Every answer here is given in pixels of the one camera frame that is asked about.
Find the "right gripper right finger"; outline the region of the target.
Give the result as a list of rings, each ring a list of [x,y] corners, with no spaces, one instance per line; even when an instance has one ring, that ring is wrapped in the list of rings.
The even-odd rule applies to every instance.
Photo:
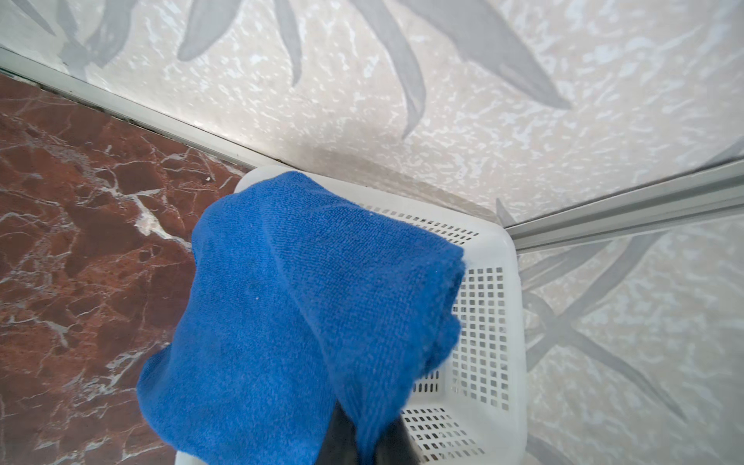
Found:
[[[379,439],[375,465],[418,465],[420,459],[402,417],[394,420]]]

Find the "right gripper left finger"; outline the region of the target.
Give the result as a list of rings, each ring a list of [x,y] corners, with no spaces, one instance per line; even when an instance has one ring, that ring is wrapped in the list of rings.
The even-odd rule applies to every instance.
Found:
[[[359,465],[356,428],[341,404],[334,405],[316,465]]]

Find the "blue towel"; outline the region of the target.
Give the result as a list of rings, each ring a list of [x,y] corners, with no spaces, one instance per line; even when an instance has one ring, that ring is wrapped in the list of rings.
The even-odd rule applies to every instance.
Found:
[[[286,172],[211,205],[139,408],[209,464],[313,464],[339,402],[360,463],[457,343],[462,248]]]

